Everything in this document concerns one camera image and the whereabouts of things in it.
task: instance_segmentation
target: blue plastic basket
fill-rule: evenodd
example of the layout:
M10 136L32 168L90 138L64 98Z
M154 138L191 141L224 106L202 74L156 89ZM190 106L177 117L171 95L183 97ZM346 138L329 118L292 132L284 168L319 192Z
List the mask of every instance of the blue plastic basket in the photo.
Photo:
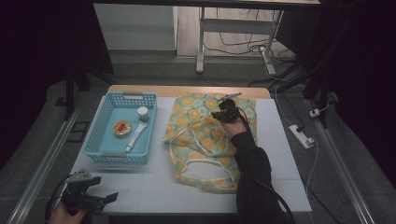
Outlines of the blue plastic basket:
M140 106L148 109L147 127L136 140L134 148L126 153L128 141L139 124L137 108ZM149 161L156 108L155 92L109 92L99 104L82 145L84 154L97 162L146 164ZM127 137L119 138L113 133L113 126L122 119L131 122L132 131Z

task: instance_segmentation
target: round container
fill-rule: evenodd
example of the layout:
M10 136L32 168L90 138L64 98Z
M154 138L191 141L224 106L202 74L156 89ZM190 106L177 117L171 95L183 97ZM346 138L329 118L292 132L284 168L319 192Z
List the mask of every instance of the round container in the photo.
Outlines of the round container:
M148 112L149 110L145 106L140 106L139 108L137 108L137 114L139 114L139 120L142 122L147 122L149 120Z
M126 137L132 130L132 124L128 120L120 120L113 126L113 133L117 137Z

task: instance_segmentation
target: power strip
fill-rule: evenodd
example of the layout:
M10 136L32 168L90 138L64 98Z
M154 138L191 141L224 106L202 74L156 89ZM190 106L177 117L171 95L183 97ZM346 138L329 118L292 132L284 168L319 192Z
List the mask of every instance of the power strip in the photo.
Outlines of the power strip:
M293 133L293 135L297 138L297 140L301 143L301 145L305 149L311 148L314 144L314 139L307 138L303 132L297 132L297 125L289 126L289 130Z

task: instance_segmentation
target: white tabletop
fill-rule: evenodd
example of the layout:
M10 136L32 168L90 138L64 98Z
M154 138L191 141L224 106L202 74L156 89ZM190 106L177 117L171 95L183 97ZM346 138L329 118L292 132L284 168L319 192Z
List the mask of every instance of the white tabletop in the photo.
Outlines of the white tabletop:
M72 173L86 168L92 176L102 177L101 183L90 187L88 192L99 197L119 193L118 199L105 207L105 213L125 215L237 212L234 193L203 191L175 179L169 147L163 143L174 101L174 97L158 98L148 164L127 170L101 169L98 162L92 161L82 150L79 152ZM258 145L264 148L270 159L274 189L292 212L312 211L274 100L257 100L256 112ZM213 170L210 174L221 175L222 172L209 166L194 168L202 171Z

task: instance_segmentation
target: white tube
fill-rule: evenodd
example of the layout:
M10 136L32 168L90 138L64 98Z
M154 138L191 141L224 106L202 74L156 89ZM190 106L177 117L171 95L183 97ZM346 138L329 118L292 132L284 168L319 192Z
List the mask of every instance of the white tube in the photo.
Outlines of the white tube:
M128 142L128 146L125 148L126 152L131 151L131 149L134 147L134 142L136 141L137 137L146 129L147 123L145 122L139 122L139 126L137 126L136 131L134 131L134 135L132 135L131 140Z

